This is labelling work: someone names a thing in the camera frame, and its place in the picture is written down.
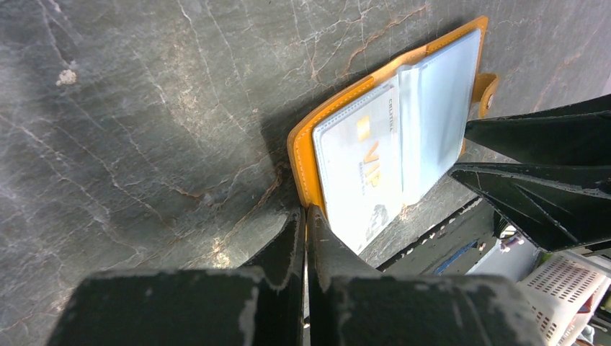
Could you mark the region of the silver credit card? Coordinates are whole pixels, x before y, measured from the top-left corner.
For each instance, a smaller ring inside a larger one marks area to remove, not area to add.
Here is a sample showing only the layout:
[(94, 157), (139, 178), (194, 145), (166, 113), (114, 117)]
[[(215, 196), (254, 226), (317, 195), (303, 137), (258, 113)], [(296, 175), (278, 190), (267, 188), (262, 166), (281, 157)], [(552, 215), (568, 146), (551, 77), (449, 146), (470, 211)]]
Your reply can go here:
[(326, 215), (359, 254), (402, 208), (396, 76), (319, 123), (312, 132)]

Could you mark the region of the orange card holder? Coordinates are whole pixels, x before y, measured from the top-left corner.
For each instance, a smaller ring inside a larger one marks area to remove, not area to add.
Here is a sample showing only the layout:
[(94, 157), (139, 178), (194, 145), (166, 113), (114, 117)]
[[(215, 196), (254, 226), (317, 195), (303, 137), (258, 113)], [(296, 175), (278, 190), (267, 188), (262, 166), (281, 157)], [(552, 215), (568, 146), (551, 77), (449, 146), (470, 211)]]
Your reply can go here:
[(287, 152), (302, 206), (317, 205), (328, 220), (313, 129), (394, 76), (398, 78), (401, 211), (417, 204), (463, 153), (471, 106), (478, 105), (480, 117), (491, 106), (499, 77), (478, 70), (488, 23), (487, 17), (477, 17), (397, 56), (305, 116), (287, 138)]

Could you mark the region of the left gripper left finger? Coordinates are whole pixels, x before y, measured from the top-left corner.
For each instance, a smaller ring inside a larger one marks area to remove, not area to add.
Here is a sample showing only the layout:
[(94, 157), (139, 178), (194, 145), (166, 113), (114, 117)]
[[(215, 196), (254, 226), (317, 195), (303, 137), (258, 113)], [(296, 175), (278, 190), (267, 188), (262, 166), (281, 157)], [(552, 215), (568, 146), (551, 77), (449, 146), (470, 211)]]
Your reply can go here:
[(230, 269), (113, 270), (85, 278), (49, 345), (301, 345), (305, 212)]

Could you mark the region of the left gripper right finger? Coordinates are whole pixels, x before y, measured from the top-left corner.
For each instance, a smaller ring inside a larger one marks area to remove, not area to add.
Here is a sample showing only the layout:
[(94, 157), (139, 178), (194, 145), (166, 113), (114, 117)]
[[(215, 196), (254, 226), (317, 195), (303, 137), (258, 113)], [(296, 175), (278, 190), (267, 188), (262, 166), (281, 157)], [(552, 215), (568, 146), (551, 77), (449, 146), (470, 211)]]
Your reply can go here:
[(525, 295), (493, 275), (387, 275), (307, 212), (312, 345), (543, 345)]

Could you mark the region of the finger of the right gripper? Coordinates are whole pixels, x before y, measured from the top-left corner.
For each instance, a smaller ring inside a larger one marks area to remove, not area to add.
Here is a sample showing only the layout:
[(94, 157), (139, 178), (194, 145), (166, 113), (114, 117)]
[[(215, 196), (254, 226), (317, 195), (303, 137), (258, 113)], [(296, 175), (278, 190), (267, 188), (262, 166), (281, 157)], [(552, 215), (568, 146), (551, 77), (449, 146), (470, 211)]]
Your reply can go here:
[(539, 112), (469, 121), (465, 137), (524, 164), (610, 165), (610, 95)]
[(610, 167), (459, 163), (449, 175), (547, 252), (610, 241)]

